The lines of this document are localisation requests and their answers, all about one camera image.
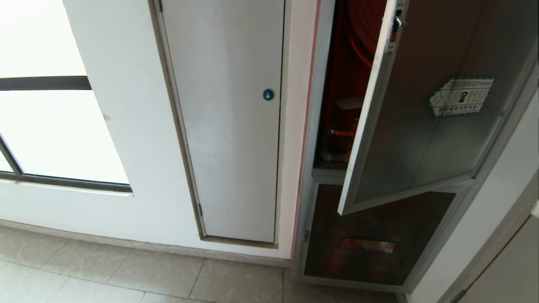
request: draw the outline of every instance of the beige tiled floor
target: beige tiled floor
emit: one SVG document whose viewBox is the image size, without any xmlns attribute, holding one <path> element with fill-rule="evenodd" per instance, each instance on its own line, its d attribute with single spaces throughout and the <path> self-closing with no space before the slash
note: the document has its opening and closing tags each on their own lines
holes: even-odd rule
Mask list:
<svg viewBox="0 0 539 303">
<path fill-rule="evenodd" d="M 0 303 L 396 303 L 288 270 L 68 240 L 0 226 Z"/>
</svg>

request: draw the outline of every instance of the label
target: label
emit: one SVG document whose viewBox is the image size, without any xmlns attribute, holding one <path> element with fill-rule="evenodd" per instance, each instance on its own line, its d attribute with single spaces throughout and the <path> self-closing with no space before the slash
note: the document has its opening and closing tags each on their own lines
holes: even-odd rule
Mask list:
<svg viewBox="0 0 539 303">
<path fill-rule="evenodd" d="M 451 77 L 429 97 L 435 118 L 478 114 L 494 77 Z"/>
</svg>

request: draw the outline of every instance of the access panel door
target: access panel door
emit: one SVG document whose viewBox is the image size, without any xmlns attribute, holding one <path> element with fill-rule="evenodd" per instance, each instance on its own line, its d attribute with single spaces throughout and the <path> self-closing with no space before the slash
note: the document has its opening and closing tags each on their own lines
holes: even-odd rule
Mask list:
<svg viewBox="0 0 539 303">
<path fill-rule="evenodd" d="M 537 56 L 536 41 L 536 1 L 387 1 L 339 213 L 474 177 Z M 480 111 L 439 117 L 445 112 L 429 98 L 444 84 L 473 88 L 476 77 L 493 79 Z M 478 92 L 458 93 L 462 110 Z"/>
<path fill-rule="evenodd" d="M 206 234 L 274 241 L 284 0 L 163 0 Z"/>
</svg>

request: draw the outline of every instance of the frosted glass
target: frosted glass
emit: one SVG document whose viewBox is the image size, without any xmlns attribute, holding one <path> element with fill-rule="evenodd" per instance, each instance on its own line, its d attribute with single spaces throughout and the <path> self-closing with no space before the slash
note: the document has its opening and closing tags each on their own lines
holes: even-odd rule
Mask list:
<svg viewBox="0 0 539 303">
<path fill-rule="evenodd" d="M 0 133 L 27 174 L 128 183 L 92 91 L 1 91 Z"/>
<path fill-rule="evenodd" d="M 0 1 L 0 78 L 86 75 L 61 0 Z"/>
<path fill-rule="evenodd" d="M 10 173 L 13 172 L 11 166 L 9 166 L 9 163 L 5 160 L 2 153 L 0 153 L 0 171 L 9 171 Z"/>
</svg>

